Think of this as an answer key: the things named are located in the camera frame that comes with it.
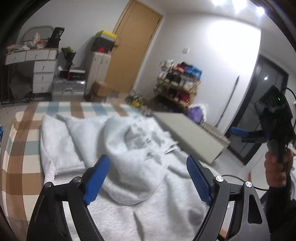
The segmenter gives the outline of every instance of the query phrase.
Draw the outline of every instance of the purple bag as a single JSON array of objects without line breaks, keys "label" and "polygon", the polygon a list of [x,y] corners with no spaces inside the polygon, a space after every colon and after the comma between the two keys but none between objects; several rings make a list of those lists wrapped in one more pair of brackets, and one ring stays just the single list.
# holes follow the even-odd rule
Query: purple bag
[{"label": "purple bag", "polygon": [[202,109],[199,106],[193,107],[187,111],[187,117],[199,124],[203,121]]}]

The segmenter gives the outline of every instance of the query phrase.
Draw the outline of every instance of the sleeve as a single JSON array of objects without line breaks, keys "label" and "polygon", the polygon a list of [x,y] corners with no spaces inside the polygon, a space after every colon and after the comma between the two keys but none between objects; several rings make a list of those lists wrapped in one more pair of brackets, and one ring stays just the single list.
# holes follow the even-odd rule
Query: sleeve
[{"label": "sleeve", "polygon": [[287,230],[295,222],[296,201],[290,199],[291,177],[284,188],[269,188],[266,200],[266,218],[271,234]]}]

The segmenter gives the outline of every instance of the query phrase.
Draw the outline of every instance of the hand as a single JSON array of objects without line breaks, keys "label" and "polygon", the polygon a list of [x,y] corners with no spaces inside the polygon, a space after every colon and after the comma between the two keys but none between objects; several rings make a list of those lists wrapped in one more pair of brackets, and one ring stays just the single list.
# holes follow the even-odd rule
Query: hand
[{"label": "hand", "polygon": [[[287,171],[282,172],[284,164],[287,165]],[[283,156],[283,163],[277,163],[277,157],[270,152],[265,154],[265,176],[267,184],[270,187],[282,188],[286,186],[286,176],[290,175],[293,165],[293,152],[288,149]]]}]

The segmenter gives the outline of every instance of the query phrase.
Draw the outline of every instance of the door frame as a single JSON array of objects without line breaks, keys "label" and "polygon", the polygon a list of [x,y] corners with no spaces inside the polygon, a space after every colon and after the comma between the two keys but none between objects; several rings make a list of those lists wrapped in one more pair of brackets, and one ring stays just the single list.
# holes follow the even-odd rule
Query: door frame
[{"label": "door frame", "polygon": [[[230,133],[231,127],[233,127],[233,126],[235,127],[238,125],[238,123],[240,122],[241,118],[243,117],[243,115],[244,115],[244,113],[245,113],[245,111],[252,99],[252,96],[253,96],[255,89],[257,87],[257,84],[258,84],[258,80],[259,80],[258,76],[261,72],[262,65],[264,63],[267,63],[268,65],[272,66],[277,72],[279,72],[281,75],[283,75],[283,82],[281,85],[281,89],[283,89],[287,86],[289,74],[286,71],[284,71],[280,66],[278,66],[277,64],[275,64],[274,62],[272,62],[271,60],[266,58],[265,56],[259,55],[256,66],[255,66],[254,73],[252,75],[251,84],[250,84],[250,87],[247,91],[246,97],[245,97],[238,113],[236,114],[233,122],[231,123],[229,129],[227,130],[227,132],[225,134],[227,138],[229,138],[231,136],[231,133]],[[248,154],[244,158],[242,158],[230,145],[228,146],[228,149],[241,162],[243,162],[244,165],[246,165],[251,160],[251,158],[255,155],[255,153],[258,151],[260,146],[261,146],[261,144],[259,144],[259,143],[254,144],[252,149],[248,152]]]},{"label": "door frame", "polygon": [[[147,48],[146,48],[146,50],[145,50],[145,53],[144,53],[143,58],[142,58],[142,61],[141,61],[140,68],[138,69],[138,72],[137,72],[137,77],[138,77],[139,72],[140,72],[140,69],[141,69],[141,67],[142,67],[142,65],[143,65],[143,61],[144,61],[144,59],[145,59],[145,57],[146,57],[147,51],[148,51],[148,49],[150,48],[151,42],[152,42],[152,40],[153,40],[153,38],[154,38],[154,36],[155,36],[157,30],[158,30],[158,27],[159,27],[160,23],[162,22],[163,15],[160,14],[159,12],[155,11],[154,9],[150,8],[149,6],[147,6],[146,4],[144,4],[144,3],[142,3],[142,2],[139,2],[139,1],[137,1],[137,0],[130,0],[130,1],[128,2],[128,4],[126,5],[125,9],[123,10],[123,12],[122,12],[120,18],[118,19],[118,21],[117,21],[117,23],[116,23],[116,25],[115,25],[114,30],[113,30],[112,33],[117,34],[117,35],[118,35],[118,33],[121,33],[123,27],[120,29],[120,25],[124,26],[124,24],[127,22],[127,19],[129,18],[130,14],[131,14],[131,12],[133,11],[133,9],[134,9],[134,7],[135,7],[136,4],[141,4],[141,5],[145,6],[146,8],[150,9],[151,11],[153,11],[154,13],[156,13],[157,15],[159,15],[159,21],[158,21],[158,23],[157,23],[157,25],[156,25],[156,28],[155,28],[153,34],[152,34],[151,37],[150,37],[149,43],[148,43],[148,45],[147,45]],[[117,41],[115,40],[115,47],[117,47],[117,46],[119,45],[120,42],[118,42],[118,41],[119,41],[119,40],[117,40]],[[136,82],[136,80],[137,80],[137,77],[136,77],[135,80],[133,81],[133,84],[132,84],[131,90],[133,89],[133,87],[134,87],[134,85],[135,85],[135,82]]]}]

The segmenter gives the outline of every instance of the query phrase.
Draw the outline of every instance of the ceiling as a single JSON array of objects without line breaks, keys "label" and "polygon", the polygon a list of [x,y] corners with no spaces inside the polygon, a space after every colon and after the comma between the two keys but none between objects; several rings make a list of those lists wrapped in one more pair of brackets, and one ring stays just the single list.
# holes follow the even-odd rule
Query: ceiling
[{"label": "ceiling", "polygon": [[232,0],[225,0],[222,6],[215,6],[212,0],[151,0],[167,13],[207,13],[225,16],[249,23],[262,30],[261,48],[276,56],[290,69],[296,69],[296,53],[292,46],[277,27],[266,15],[258,16],[257,6],[247,0],[247,6],[236,12]]}]

